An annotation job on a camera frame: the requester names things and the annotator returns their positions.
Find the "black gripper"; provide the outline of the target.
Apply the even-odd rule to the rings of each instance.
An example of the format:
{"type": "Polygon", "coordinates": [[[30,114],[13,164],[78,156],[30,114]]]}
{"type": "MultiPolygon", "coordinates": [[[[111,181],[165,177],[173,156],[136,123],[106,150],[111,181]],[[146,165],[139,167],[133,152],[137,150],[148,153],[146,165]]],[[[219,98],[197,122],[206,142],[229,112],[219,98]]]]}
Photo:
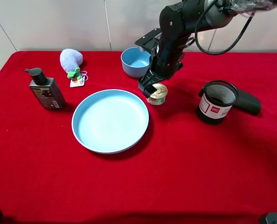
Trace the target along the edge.
{"type": "Polygon", "coordinates": [[[152,48],[149,69],[138,79],[138,87],[146,98],[156,92],[153,84],[170,79],[183,67],[183,38],[170,40],[163,35],[152,48]]]}

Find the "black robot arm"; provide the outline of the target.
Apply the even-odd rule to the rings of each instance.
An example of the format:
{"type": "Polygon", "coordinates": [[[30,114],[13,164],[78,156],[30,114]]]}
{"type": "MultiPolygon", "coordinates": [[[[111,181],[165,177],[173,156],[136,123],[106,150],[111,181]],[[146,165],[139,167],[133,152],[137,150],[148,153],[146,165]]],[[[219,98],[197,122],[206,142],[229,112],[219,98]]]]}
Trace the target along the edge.
{"type": "Polygon", "coordinates": [[[138,87],[145,97],[155,91],[156,83],[170,79],[183,64],[183,50],[193,43],[208,55],[229,52],[239,42],[256,12],[270,11],[277,0],[182,0],[166,6],[156,28],[135,41],[139,50],[150,53],[149,69],[138,79],[138,87]],[[204,49],[198,33],[223,28],[238,14],[248,14],[248,20],[234,42],[225,50],[210,52],[204,49]]]}

